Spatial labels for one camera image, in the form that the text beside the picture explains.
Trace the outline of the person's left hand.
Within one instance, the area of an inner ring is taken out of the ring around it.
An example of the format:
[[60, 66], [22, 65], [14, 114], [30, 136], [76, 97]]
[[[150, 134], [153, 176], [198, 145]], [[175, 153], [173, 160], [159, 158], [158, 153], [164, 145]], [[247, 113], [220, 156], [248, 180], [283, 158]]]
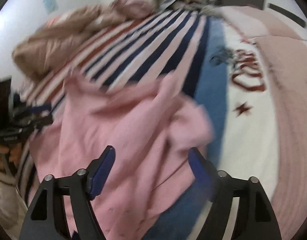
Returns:
[[14, 165], [19, 166], [23, 152], [22, 143], [13, 144], [10, 146], [0, 145], [0, 172], [6, 173], [6, 167]]

